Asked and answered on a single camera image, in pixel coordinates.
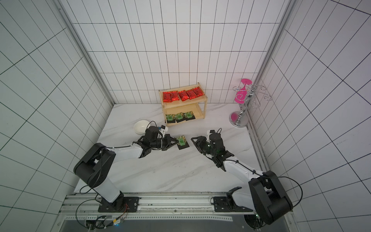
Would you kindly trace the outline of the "red tea bag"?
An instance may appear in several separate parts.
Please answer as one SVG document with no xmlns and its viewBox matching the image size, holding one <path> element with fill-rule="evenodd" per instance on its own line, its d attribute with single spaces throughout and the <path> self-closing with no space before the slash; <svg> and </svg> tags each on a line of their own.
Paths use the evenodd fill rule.
<svg viewBox="0 0 371 232">
<path fill-rule="evenodd" d="M 189 96 L 188 96 L 186 90 L 179 91 L 178 95 L 179 95 L 180 100 L 183 101 L 183 102 L 189 99 Z"/>
<path fill-rule="evenodd" d="M 204 92 L 203 92 L 203 90 L 202 90 L 200 87 L 196 87 L 196 88 L 194 88 L 194 89 L 193 89 L 193 92 L 195 93 L 195 95 L 196 95 L 197 97 L 201 97 L 201 96 L 204 95 Z"/>
<path fill-rule="evenodd" d="M 163 102 L 172 102 L 172 93 L 171 92 L 163 92 Z"/>
<path fill-rule="evenodd" d="M 198 97 L 198 94 L 194 91 L 194 89 L 187 90 L 186 94 L 190 100 L 195 99 Z"/>
<path fill-rule="evenodd" d="M 180 100 L 178 91 L 171 91 L 170 96 L 171 96 L 172 102 Z"/>
</svg>

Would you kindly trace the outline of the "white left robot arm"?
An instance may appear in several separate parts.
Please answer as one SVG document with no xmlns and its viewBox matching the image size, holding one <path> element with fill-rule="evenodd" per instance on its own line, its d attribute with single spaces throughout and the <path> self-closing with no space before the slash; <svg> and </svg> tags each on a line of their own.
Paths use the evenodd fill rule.
<svg viewBox="0 0 371 232">
<path fill-rule="evenodd" d="M 111 181 L 109 174 L 113 164 L 146 157 L 153 150 L 166 151 L 177 145 L 178 140 L 167 134 L 167 127 L 150 126 L 145 135 L 131 145 L 107 147 L 94 144 L 75 165 L 73 172 L 100 195 L 100 213 L 136 212 L 138 197 L 126 197 Z"/>
</svg>

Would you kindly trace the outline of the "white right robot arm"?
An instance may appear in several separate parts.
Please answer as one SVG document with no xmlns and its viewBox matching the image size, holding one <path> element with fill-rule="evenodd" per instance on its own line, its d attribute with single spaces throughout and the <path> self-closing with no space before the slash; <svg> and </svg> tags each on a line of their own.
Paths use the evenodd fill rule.
<svg viewBox="0 0 371 232">
<path fill-rule="evenodd" d="M 226 150 L 219 132 L 211 130 L 207 136 L 193 137 L 191 141 L 216 167 L 246 184 L 229 190 L 224 197 L 213 197 L 216 212 L 245 212 L 246 223 L 257 223 L 261 227 L 271 225 L 293 210 L 294 205 L 279 177 L 272 171 L 256 170 L 239 161 Z"/>
</svg>

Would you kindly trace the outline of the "green tea bag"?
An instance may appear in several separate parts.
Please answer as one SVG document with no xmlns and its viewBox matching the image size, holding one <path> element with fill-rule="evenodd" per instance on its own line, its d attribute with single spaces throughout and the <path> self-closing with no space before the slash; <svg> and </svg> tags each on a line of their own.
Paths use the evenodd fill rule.
<svg viewBox="0 0 371 232">
<path fill-rule="evenodd" d="M 183 112 L 180 112 L 180 113 L 178 113 L 178 114 L 175 114 L 175 119 L 176 119 L 176 122 L 177 122 L 177 123 L 180 123 L 180 122 L 186 120 L 185 115 L 184 115 Z"/>
<path fill-rule="evenodd" d="M 189 144 L 184 135 L 177 137 L 176 140 L 177 140 L 177 147 L 179 150 L 189 148 Z"/>
<path fill-rule="evenodd" d="M 176 116 L 175 116 L 175 114 L 167 114 L 166 115 L 166 122 L 167 123 L 176 123 Z"/>
<path fill-rule="evenodd" d="M 184 112 L 184 118 L 186 120 L 194 120 L 195 119 L 195 115 L 194 115 L 193 111 Z"/>
</svg>

